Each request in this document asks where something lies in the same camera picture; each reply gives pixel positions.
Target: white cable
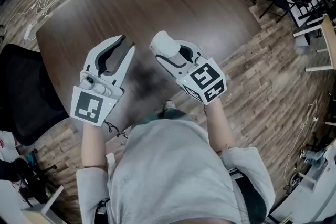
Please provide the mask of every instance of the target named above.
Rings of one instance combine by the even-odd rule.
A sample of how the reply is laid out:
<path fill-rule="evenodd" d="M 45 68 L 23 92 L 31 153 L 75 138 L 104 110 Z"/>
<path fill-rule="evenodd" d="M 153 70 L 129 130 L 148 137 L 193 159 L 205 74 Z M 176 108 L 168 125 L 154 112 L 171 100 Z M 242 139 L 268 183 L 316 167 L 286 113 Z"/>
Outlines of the white cable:
<path fill-rule="evenodd" d="M 36 1 L 34 2 L 34 4 L 33 4 L 33 5 L 32 5 L 26 12 L 24 12 L 24 13 L 17 13 L 17 14 L 15 14 L 15 15 L 9 20 L 9 22 L 8 22 L 8 24 L 7 24 L 7 26 L 6 26 L 4 35 L 7 33 L 7 29 L 8 29 L 8 27 L 9 27 L 11 21 L 13 20 L 13 18 L 14 18 L 16 15 L 24 15 L 24 14 L 28 13 L 30 10 L 34 9 L 34 7 L 36 7 L 36 11 L 35 11 L 35 13 L 37 14 L 37 17 L 36 17 L 35 20 L 33 20 L 33 21 L 31 22 L 31 24 L 33 25 L 34 22 L 36 22 L 41 16 L 43 16 L 43 15 L 48 16 L 48 17 L 51 16 L 51 15 L 48 15 L 47 13 L 48 13 L 49 9 L 52 7 L 52 5 L 53 5 L 56 1 L 57 1 L 57 0 L 36 0 Z"/>
<path fill-rule="evenodd" d="M 306 127 L 306 125 L 307 125 L 307 123 L 308 123 L 308 119 L 309 119 L 309 107 L 312 106 L 312 105 L 314 105 L 314 104 L 316 105 L 316 106 L 315 106 L 315 112 L 314 112 L 314 115 L 316 115 L 316 113 L 317 113 L 317 100 L 315 99 L 314 102 L 313 102 L 313 104 L 308 104 L 308 106 L 307 106 L 307 118 L 306 118 L 306 121 L 301 123 L 301 125 L 300 125 L 301 131 L 300 131 L 300 133 L 298 134 L 298 136 L 296 137 L 296 140 L 295 140 L 295 143 L 294 143 L 293 148 L 292 148 L 292 149 L 290 150 L 290 152 L 288 153 L 288 156 L 287 156 L 287 164 L 286 164 L 285 172 L 284 172 L 284 180 L 286 181 L 287 184 L 289 184 L 289 183 L 287 182 L 287 179 L 286 179 L 286 171 L 287 171 L 288 164 L 289 164 L 289 156 L 290 156 L 290 154 L 292 153 L 292 151 L 294 150 L 295 145 L 296 145 L 296 143 L 297 143 L 297 141 L 298 141 L 298 139 L 299 139 L 301 133 L 303 132 L 303 129 Z"/>

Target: gray t-shirt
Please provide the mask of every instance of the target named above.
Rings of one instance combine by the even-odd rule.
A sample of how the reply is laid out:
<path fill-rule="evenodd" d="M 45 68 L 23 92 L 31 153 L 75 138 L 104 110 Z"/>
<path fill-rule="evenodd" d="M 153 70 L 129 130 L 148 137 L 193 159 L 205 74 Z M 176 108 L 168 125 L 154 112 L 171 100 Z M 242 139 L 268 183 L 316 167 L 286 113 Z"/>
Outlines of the gray t-shirt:
<path fill-rule="evenodd" d="M 114 163 L 109 164 L 113 170 Z M 256 148 L 230 148 L 218 156 L 196 123 L 156 120 L 129 134 L 113 173 L 99 168 L 77 171 L 83 224 L 94 223 L 105 199 L 110 224 L 168 224 L 215 218 L 248 224 L 243 196 L 228 169 L 247 175 L 263 197 L 267 213 L 275 193 Z"/>

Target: wire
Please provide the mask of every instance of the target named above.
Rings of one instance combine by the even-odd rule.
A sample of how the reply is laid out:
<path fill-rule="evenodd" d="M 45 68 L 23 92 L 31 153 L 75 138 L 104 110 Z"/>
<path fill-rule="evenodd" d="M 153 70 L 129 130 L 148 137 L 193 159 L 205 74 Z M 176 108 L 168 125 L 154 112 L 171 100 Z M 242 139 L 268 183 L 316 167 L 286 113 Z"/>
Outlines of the wire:
<path fill-rule="evenodd" d="M 33 25 L 34 22 L 36 22 L 41 16 L 46 16 L 46 17 L 50 17 L 51 15 L 48 14 L 48 11 L 49 9 L 52 7 L 52 5 L 56 2 L 57 0 L 36 0 L 34 2 L 34 4 L 27 10 L 25 11 L 24 13 L 16 13 L 8 22 L 7 26 L 6 26 L 6 29 L 5 29 L 5 33 L 4 35 L 7 33 L 7 29 L 11 23 L 11 21 L 13 20 L 13 18 L 16 16 L 16 15 L 24 15 L 26 13 L 28 13 L 30 10 L 34 9 L 36 7 L 36 11 L 35 13 L 37 14 L 37 18 L 35 20 L 33 20 L 31 22 L 31 24 Z"/>
<path fill-rule="evenodd" d="M 316 113 L 317 113 L 317 100 L 315 99 L 314 102 L 313 102 L 313 104 L 308 104 L 308 106 L 307 106 L 307 118 L 306 118 L 306 121 L 301 123 L 301 125 L 300 125 L 301 131 L 300 131 L 300 133 L 298 134 L 298 136 L 297 136 L 296 139 L 295 139 L 293 148 L 292 148 L 292 149 L 290 150 L 290 152 L 288 153 L 288 156 L 287 156 L 287 164 L 286 164 L 285 172 L 284 172 L 284 180 L 286 181 L 287 184 L 289 184 L 289 183 L 287 182 L 287 179 L 286 179 L 286 172 L 287 172 L 287 168 L 288 168 L 288 164 L 289 164 L 289 156 L 290 156 L 290 154 L 292 153 L 292 151 L 294 150 L 295 145 L 296 145 L 296 143 L 297 143 L 297 141 L 298 141 L 298 139 L 299 139 L 301 133 L 303 132 L 303 129 L 306 127 L 306 125 L 307 125 L 307 123 L 308 123 L 309 114 L 310 114 L 310 113 L 309 113 L 309 112 L 310 112 L 310 111 L 309 111 L 309 107 L 312 106 L 312 105 L 314 105 L 314 104 L 316 105 L 316 106 L 315 106 L 315 112 L 314 112 L 314 115 L 316 115 Z"/>
<path fill-rule="evenodd" d="M 128 136 L 126 135 L 125 131 L 119 132 L 119 129 L 114 126 L 112 123 L 108 122 L 108 121 L 104 121 L 104 123 L 106 123 L 106 125 L 109 127 L 109 132 L 112 133 L 112 129 L 115 129 L 117 131 L 117 137 L 119 137 L 120 135 L 122 135 L 123 137 L 125 137 L 126 139 L 128 139 Z"/>

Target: strap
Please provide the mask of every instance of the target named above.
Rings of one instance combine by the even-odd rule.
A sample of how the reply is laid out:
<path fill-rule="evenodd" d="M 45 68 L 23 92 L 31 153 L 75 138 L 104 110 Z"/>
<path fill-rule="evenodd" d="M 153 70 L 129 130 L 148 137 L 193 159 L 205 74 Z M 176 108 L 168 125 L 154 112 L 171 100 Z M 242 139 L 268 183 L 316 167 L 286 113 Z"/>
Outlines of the strap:
<path fill-rule="evenodd" d="M 109 219 L 107 217 L 107 210 L 106 210 L 106 203 L 110 199 L 104 199 L 102 200 L 99 204 L 98 207 L 96 208 L 96 213 L 95 213 L 95 223 L 94 224 L 108 224 Z"/>
<path fill-rule="evenodd" d="M 264 223 L 267 208 L 260 193 L 254 188 L 250 179 L 237 168 L 230 170 L 229 173 L 243 195 L 250 224 Z"/>

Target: dark wood table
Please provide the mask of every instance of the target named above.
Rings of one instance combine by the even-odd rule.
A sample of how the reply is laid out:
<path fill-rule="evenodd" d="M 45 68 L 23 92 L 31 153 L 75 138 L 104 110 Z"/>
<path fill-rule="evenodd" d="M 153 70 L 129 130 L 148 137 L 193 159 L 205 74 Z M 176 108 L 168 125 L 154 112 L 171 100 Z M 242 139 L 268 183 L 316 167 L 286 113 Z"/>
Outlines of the dark wood table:
<path fill-rule="evenodd" d="M 126 35 L 136 52 L 122 87 L 125 94 L 107 120 L 119 129 L 141 120 L 179 91 L 149 50 L 154 35 L 198 44 L 219 62 L 260 31 L 242 0 L 71 0 L 37 32 L 55 90 L 70 112 L 87 53 L 103 40 Z M 118 54 L 111 57 L 110 67 Z"/>

